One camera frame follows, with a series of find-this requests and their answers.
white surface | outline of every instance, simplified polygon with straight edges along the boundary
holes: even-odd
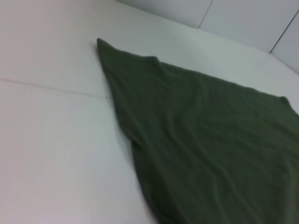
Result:
[[[147,12],[198,28],[212,0],[118,0]]]
[[[0,104],[0,223],[153,223],[110,102],[0,82]]]
[[[270,52],[299,0],[214,0],[200,28]]]
[[[261,51],[114,1],[0,0],[1,224],[153,223],[97,37],[286,96],[299,112],[299,77]]]
[[[299,74],[299,14],[280,39],[272,54]]]

dark green fabric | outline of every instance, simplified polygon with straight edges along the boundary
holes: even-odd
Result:
[[[101,39],[98,49],[142,192],[161,224],[299,222],[299,116],[286,98]]]

white table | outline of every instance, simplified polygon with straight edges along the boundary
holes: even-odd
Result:
[[[152,224],[96,54],[132,53],[286,96],[274,57],[112,0],[0,0],[0,223]]]

white wall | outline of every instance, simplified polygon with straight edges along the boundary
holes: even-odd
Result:
[[[212,0],[118,0],[156,15],[198,28]]]
[[[214,0],[200,28],[270,52],[299,0]]]
[[[276,58],[299,73],[299,14],[295,17],[272,53]]]

green towel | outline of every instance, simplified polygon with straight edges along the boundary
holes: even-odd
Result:
[[[299,116],[285,97],[101,39],[98,50],[143,195],[159,223],[299,222]]]

